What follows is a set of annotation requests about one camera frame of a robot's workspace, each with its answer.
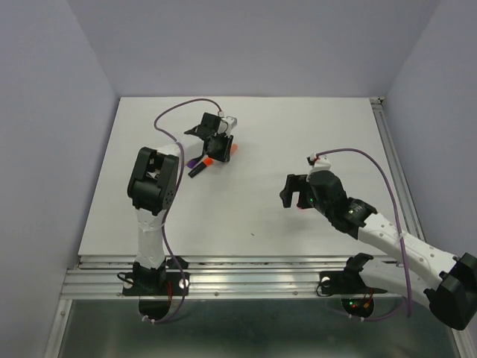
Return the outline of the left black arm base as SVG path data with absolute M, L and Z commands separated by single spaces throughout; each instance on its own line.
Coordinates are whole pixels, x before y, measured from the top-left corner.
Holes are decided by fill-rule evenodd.
M 159 268 L 144 268 L 133 264 L 132 271 L 119 272 L 125 297 L 138 298 L 138 311 L 143 321 L 164 324 L 178 314 L 189 294 L 189 262 L 182 257 L 172 257 Z

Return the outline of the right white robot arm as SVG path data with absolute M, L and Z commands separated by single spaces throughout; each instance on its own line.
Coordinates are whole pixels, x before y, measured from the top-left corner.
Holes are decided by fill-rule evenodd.
M 392 293 L 409 298 L 440 322 L 463 330 L 476 315 L 476 257 L 439 250 L 396 225 L 363 200 L 348 196 L 330 171 L 289 174 L 279 196 L 285 208 L 298 193 L 300 209 L 315 209 L 339 232 L 371 245 L 396 260 L 384 263 L 371 254 L 350 257 L 343 269 L 323 273 L 318 293 L 360 295 Z

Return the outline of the black highlighter purple cap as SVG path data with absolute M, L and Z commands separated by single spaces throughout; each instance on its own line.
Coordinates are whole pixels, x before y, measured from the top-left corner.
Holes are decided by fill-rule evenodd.
M 190 161 L 187 163 L 187 167 L 190 168 L 190 169 L 194 168 L 196 165 L 197 165 L 197 161 L 196 161 L 196 160 L 190 160 Z

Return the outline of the black highlighter orange cap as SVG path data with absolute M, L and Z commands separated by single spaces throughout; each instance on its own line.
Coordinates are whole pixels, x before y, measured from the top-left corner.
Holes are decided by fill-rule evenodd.
M 210 157 L 206 157 L 203 160 L 196 160 L 196 161 L 197 161 L 197 165 L 192 169 L 189 168 L 190 171 L 188 173 L 188 176 L 190 178 L 194 178 L 195 176 L 200 174 L 204 169 L 206 169 L 207 167 L 211 166 L 214 163 L 214 160 Z

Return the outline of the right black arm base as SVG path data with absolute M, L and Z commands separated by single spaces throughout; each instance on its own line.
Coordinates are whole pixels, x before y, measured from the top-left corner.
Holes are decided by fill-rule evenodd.
M 333 295 L 357 295 L 357 298 L 341 299 L 345 313 L 362 321 L 377 321 L 377 318 L 371 318 L 375 307 L 373 296 L 384 294 L 386 291 L 367 285 L 360 276 L 364 264 L 373 259 L 372 255 L 360 253 L 349 258 L 340 271 L 320 272 L 320 281 L 315 289 L 316 295 L 321 298 Z

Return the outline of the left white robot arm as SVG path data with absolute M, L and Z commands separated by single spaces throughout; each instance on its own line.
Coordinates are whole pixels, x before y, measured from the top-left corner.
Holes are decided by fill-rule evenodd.
M 204 113 L 198 125 L 187 130 L 173 143 L 160 148 L 139 150 L 127 185 L 127 196 L 136 209 L 138 221 L 138 254 L 135 263 L 146 269 L 140 285 L 156 294 L 165 288 L 166 276 L 158 271 L 165 260 L 163 250 L 164 217 L 173 204 L 177 183 L 186 165 L 208 157 L 230 161 L 232 131 L 237 119 Z

